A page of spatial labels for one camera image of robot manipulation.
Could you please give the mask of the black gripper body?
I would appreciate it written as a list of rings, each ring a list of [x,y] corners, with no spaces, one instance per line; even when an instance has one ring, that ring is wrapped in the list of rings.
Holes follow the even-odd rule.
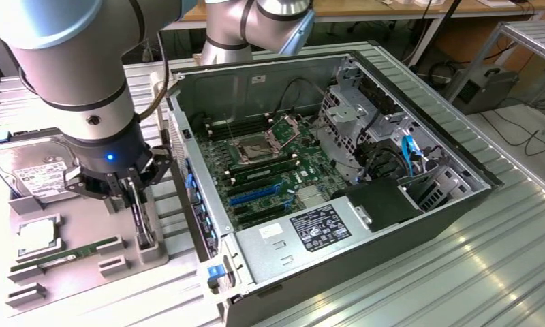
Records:
[[[117,174],[120,178],[125,178],[130,168],[136,172],[142,171],[152,157],[137,121],[130,121],[117,134],[105,139],[64,137],[80,166],[97,174]]]

